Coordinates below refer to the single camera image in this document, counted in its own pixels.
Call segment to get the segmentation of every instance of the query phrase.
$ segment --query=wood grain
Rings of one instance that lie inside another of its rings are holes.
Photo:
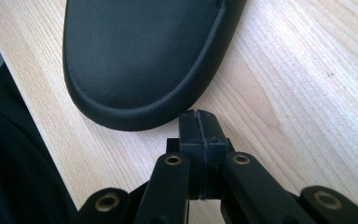
[[[0,50],[80,207],[98,189],[143,184],[178,125],[124,133],[83,116],[63,80],[64,11],[64,0],[1,0]],[[285,189],[321,185],[358,203],[358,1],[249,0],[193,108],[215,113]],[[190,223],[222,222],[218,202],[191,204]]]

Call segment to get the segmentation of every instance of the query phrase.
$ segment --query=black fabric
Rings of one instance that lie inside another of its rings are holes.
[[[202,95],[223,60],[245,0],[68,0],[66,86],[108,128],[155,128]]]
[[[0,223],[68,223],[76,208],[14,81],[0,68]]]

